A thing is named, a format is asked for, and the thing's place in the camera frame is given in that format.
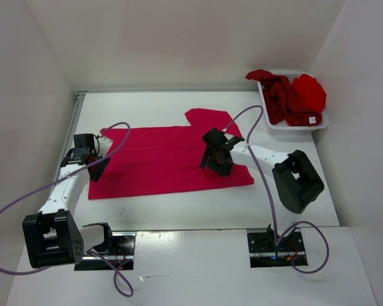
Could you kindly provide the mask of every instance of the laundry basket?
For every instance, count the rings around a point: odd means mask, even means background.
[[[289,82],[293,82],[295,78],[299,77],[300,75],[306,73],[302,71],[294,71],[294,70],[270,70],[275,75],[285,75]],[[325,110],[322,111],[322,122],[318,126],[289,126],[287,124],[287,121],[282,120],[281,122],[277,124],[271,124],[268,117],[268,110],[266,107],[266,102],[264,100],[264,95],[262,94],[262,87],[261,83],[257,82],[258,90],[260,91],[260,98],[261,98],[261,104],[264,107],[264,117],[267,123],[267,127],[269,129],[273,130],[280,130],[280,131],[309,131],[310,133],[313,132],[316,129],[324,129],[327,127],[327,124],[329,122],[329,119],[327,117],[327,113]]]

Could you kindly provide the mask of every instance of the red cloth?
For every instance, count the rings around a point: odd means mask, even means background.
[[[308,108],[322,113],[326,105],[326,92],[316,78],[303,74],[292,83],[299,100]]]
[[[227,112],[194,108],[186,112],[186,118],[191,126],[131,129],[128,142],[111,157],[101,179],[90,182],[88,198],[181,193],[254,183],[245,166],[235,165],[229,177],[200,169],[206,148],[202,136],[212,128],[225,128],[232,119]],[[228,133],[241,136],[236,124]],[[125,134],[124,129],[105,133],[114,141],[111,150]]]
[[[271,124],[277,124],[283,119],[290,126],[317,126],[322,122],[320,113],[298,100],[286,76],[260,69],[248,73],[246,79],[259,81],[264,86],[262,92]]]

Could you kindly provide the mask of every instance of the white basket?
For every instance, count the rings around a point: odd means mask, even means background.
[[[293,82],[295,78],[299,77],[300,75],[303,75],[306,72],[302,71],[290,71],[290,70],[270,70],[271,73],[275,75],[285,75],[289,82]],[[268,117],[268,110],[266,107],[266,102],[264,100],[264,95],[262,94],[262,87],[261,83],[257,82],[258,90],[260,91],[260,98],[261,98],[261,104],[264,107],[264,115],[266,118],[267,126],[270,129],[278,129],[278,130],[284,130],[284,131],[314,131],[316,129],[324,129],[327,127],[327,124],[329,122],[329,119],[327,117],[327,113],[325,110],[322,111],[322,122],[318,126],[289,126],[287,124],[287,121],[282,120],[281,122],[277,124],[271,124]]]

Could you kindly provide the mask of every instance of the red t-shirt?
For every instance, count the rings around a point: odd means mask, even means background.
[[[246,186],[254,183],[247,167],[234,165],[229,177],[200,169],[206,144],[202,136],[212,128],[223,129],[232,120],[227,112],[194,108],[186,112],[191,126],[140,127],[110,159],[98,182],[90,182],[88,198],[109,199],[149,194],[182,193]],[[227,131],[241,133],[236,124]],[[126,135],[111,129],[105,136],[115,149]]]

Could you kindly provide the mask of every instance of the pile of red clothes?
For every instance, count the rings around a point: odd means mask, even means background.
[[[263,95],[271,124],[286,120],[290,126],[317,126],[322,122],[326,93],[310,75],[301,75],[293,83],[283,75],[266,70],[247,74],[247,80],[256,80],[263,86]]]

